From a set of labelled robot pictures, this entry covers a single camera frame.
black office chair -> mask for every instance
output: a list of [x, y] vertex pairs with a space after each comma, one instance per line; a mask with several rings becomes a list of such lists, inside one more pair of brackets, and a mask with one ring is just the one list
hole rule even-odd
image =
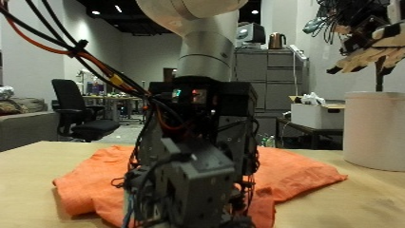
[[54, 79], [52, 86], [59, 100], [54, 104], [55, 111], [60, 113], [59, 134], [88, 143], [112, 134], [119, 123], [96, 120], [98, 112], [104, 106], [87, 106], [76, 83], [72, 80]]

white box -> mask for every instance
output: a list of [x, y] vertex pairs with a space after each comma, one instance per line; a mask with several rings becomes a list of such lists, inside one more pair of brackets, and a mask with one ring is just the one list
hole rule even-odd
[[344, 104], [291, 104], [291, 122], [315, 129], [343, 129]]

wooden table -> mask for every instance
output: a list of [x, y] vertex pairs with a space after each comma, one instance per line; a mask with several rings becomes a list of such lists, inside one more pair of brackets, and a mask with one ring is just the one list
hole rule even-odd
[[[52, 184], [96, 149], [108, 146], [38, 142], [0, 153], [0, 227], [112, 227], [96, 215], [71, 218]], [[349, 178], [279, 204], [276, 228], [404, 227], [405, 173], [351, 164], [341, 151], [292, 151], [332, 164]]]

grey cabinet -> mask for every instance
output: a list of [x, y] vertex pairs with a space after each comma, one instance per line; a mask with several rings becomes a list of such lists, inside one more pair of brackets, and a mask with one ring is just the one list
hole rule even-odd
[[289, 96], [308, 93], [308, 68], [289, 49], [236, 49], [232, 81], [250, 82], [258, 92], [259, 133], [275, 135], [276, 118], [291, 110]]

white cylinder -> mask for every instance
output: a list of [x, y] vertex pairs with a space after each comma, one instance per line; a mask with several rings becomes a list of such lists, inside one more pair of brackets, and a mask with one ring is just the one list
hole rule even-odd
[[368, 168], [405, 171], [405, 94], [345, 94], [343, 158]]

